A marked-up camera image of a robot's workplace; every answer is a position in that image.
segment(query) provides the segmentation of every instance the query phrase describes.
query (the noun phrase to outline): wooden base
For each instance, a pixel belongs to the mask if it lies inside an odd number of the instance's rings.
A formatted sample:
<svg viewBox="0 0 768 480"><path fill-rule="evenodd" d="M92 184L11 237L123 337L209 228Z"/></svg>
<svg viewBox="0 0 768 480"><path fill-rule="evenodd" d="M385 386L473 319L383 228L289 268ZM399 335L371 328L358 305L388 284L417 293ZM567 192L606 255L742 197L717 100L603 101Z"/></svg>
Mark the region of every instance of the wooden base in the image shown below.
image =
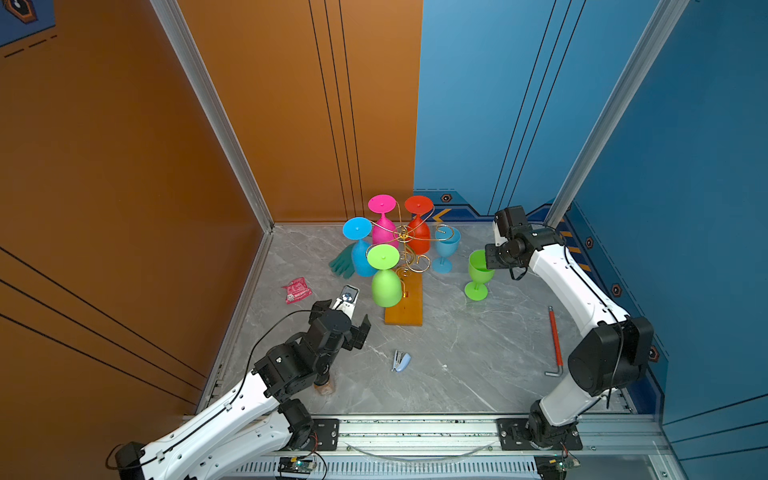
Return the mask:
<svg viewBox="0 0 768 480"><path fill-rule="evenodd" d="M387 325L422 325L422 274L410 272L401 276L406 282L406 295L400 302L384 311Z"/></svg>

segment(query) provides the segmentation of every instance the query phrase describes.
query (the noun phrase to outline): yellow arrow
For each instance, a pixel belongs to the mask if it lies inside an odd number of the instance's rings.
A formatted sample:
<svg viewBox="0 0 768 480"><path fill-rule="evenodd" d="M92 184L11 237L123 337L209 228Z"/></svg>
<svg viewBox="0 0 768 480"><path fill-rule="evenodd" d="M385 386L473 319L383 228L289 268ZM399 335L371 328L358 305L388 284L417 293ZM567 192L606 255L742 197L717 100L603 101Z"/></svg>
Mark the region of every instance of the yellow arrow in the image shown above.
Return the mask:
<svg viewBox="0 0 768 480"><path fill-rule="evenodd" d="M440 216L441 216L441 215L443 215L443 214L446 214L446 213L448 213L449 211L451 211L451 209L450 209L450 208L446 208L446 209L444 209L442 212L440 212L439 214L437 214L437 215L433 215L433 216L432 216L432 219L433 219L435 222L441 223L441 222L442 222L442 218L440 218Z"/></svg>

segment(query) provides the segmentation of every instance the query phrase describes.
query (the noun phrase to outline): brown wall panel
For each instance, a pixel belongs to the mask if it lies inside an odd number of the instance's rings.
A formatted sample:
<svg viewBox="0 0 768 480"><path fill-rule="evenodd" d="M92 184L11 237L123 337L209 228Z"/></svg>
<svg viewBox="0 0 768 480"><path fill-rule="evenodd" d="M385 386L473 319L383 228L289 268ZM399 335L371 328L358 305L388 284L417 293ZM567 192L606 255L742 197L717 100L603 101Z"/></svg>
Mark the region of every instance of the brown wall panel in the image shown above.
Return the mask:
<svg viewBox="0 0 768 480"><path fill-rule="evenodd" d="M150 3L55 13L0 57L0 314L139 379L0 317L0 448L9 478L114 479L112 446L194 411L262 232Z"/></svg>
<svg viewBox="0 0 768 480"><path fill-rule="evenodd" d="M412 194L421 0L180 5L275 221Z"/></svg>

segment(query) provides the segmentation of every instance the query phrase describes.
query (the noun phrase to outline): teal glove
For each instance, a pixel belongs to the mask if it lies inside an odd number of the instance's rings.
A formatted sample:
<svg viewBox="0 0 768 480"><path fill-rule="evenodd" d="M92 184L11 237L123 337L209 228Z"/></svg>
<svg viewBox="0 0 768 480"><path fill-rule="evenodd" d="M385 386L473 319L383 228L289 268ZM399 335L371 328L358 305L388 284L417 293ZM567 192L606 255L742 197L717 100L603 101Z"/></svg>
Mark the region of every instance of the teal glove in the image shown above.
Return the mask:
<svg viewBox="0 0 768 480"><path fill-rule="evenodd" d="M354 244L342 250L339 256L328 264L331 267L331 271L336 275L350 278L355 273L355 266L352 264L352 247L354 247Z"/></svg>

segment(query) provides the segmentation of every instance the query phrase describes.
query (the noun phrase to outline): red snack package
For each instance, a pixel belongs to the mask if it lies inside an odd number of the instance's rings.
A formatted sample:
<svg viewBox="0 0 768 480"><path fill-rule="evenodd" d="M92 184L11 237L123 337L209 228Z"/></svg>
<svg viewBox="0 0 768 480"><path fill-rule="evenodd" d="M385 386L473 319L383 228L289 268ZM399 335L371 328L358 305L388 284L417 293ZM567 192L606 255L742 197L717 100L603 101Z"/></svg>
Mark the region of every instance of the red snack package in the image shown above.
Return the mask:
<svg viewBox="0 0 768 480"><path fill-rule="evenodd" d="M288 290L288 296L286 297L286 305L304 300L308 296L312 295L312 290L306 285L304 277L299 277L295 280L291 280L288 285L283 287Z"/></svg>

